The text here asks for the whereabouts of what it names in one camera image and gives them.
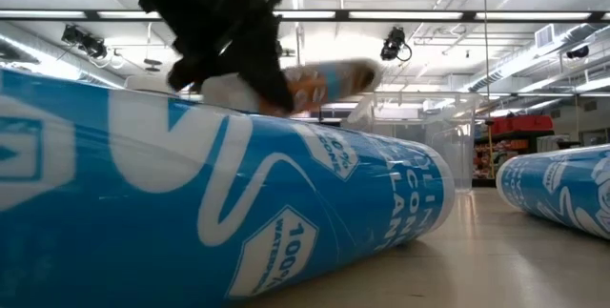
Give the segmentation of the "wide clear plastic bin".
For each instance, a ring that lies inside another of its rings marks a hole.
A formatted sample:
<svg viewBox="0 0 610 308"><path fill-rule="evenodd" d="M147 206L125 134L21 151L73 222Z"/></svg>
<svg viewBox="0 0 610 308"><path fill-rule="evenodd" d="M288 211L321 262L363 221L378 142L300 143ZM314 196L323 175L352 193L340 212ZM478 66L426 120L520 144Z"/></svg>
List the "wide clear plastic bin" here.
<svg viewBox="0 0 610 308"><path fill-rule="evenodd" d="M481 102L480 95L466 92L372 92L362 96L340 125L428 145L448 163L457 190L469 192Z"/></svg>

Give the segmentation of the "black shelf rack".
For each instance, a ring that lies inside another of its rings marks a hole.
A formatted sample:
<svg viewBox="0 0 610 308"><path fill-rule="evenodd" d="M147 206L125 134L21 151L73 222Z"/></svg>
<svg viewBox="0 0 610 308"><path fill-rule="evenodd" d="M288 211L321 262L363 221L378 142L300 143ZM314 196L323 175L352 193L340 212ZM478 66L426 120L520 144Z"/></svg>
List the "black shelf rack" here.
<svg viewBox="0 0 610 308"><path fill-rule="evenodd" d="M474 142L473 179L493 178L496 180L499 168L509 159L538 151L538 139L551 136L547 132L510 132L479 137Z"/></svg>

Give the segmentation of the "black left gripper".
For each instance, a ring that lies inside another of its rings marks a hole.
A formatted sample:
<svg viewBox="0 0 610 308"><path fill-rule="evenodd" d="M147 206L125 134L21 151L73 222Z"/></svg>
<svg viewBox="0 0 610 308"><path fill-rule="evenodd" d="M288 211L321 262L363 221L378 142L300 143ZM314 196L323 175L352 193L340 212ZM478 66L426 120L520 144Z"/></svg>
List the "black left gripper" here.
<svg viewBox="0 0 610 308"><path fill-rule="evenodd" d="M145 12L156 12L175 35L174 48L184 56L168 74L168 85L179 92L194 84L199 91L214 75L216 57L234 43L239 75L270 105L282 113L295 103L276 51L282 0L139 0Z"/></svg>

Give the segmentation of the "black ceiling light cluster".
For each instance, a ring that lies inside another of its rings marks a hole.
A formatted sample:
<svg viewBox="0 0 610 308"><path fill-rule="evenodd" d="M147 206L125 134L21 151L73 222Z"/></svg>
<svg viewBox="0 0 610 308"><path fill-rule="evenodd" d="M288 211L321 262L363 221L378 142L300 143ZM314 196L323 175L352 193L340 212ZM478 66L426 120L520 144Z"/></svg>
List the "black ceiling light cluster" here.
<svg viewBox="0 0 610 308"><path fill-rule="evenodd" d="M103 59L108 54L103 38L96 37L76 25L67 25L61 40L85 52L88 57L93 59Z"/></svg>

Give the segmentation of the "red storage bin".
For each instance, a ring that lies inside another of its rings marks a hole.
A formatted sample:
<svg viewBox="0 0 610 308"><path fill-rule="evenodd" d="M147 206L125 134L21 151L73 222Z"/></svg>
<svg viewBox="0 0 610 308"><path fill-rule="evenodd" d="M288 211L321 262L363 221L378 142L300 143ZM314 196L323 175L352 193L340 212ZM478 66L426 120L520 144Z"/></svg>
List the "red storage bin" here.
<svg viewBox="0 0 610 308"><path fill-rule="evenodd" d="M553 119L549 115L517 115L511 118L511 126L515 132L547 132L554 129Z"/></svg>
<svg viewBox="0 0 610 308"><path fill-rule="evenodd" d="M496 117L493 119L491 132L493 135L506 134L514 130L512 117Z"/></svg>

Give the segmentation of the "orange sealant tube with nozzle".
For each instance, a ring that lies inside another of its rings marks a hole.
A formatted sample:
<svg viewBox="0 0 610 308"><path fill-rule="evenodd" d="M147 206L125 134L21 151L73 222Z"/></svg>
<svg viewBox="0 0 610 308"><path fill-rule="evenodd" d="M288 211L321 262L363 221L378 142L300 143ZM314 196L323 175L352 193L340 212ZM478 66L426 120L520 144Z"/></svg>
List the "orange sealant tube with nozzle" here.
<svg viewBox="0 0 610 308"><path fill-rule="evenodd" d="M382 78L379 63L353 58L322 61L282 70L295 106L283 111L256 93L238 74L212 77L201 87L203 102L242 112L290 116L373 90Z"/></svg>

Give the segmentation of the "overhead beam with light strips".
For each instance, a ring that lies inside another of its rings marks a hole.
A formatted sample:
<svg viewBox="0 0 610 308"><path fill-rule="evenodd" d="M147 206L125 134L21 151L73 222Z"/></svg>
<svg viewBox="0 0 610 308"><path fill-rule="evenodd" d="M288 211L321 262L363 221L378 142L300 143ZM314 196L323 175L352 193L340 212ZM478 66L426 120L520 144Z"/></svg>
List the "overhead beam with light strips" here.
<svg viewBox="0 0 610 308"><path fill-rule="evenodd" d="M373 23L610 23L610 11L535 10L276 10L287 22ZM4 21L159 22L142 10L0 10Z"/></svg>

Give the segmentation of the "silver air duct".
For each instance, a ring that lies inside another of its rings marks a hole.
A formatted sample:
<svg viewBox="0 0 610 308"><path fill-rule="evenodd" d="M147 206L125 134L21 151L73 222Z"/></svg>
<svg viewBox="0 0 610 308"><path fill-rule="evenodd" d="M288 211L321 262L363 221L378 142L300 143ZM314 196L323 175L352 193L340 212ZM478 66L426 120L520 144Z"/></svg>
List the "silver air duct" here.
<svg viewBox="0 0 610 308"><path fill-rule="evenodd" d="M488 70L473 75L460 91L477 92L488 84L506 79L557 54L580 49L606 35L610 35L610 24L548 24L534 33L532 43L501 57Z"/></svg>

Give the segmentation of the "blue silicone sealant tube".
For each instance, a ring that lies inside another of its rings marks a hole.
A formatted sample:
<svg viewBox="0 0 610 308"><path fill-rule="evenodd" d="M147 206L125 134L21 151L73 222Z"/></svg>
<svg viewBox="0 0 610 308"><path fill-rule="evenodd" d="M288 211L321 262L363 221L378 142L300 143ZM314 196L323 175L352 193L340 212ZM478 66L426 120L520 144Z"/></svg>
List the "blue silicone sealant tube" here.
<svg viewBox="0 0 610 308"><path fill-rule="evenodd" d="M218 308L454 199L418 142L0 69L0 308Z"/></svg>
<svg viewBox="0 0 610 308"><path fill-rule="evenodd" d="M513 157L496 185L517 209L610 240L610 144Z"/></svg>

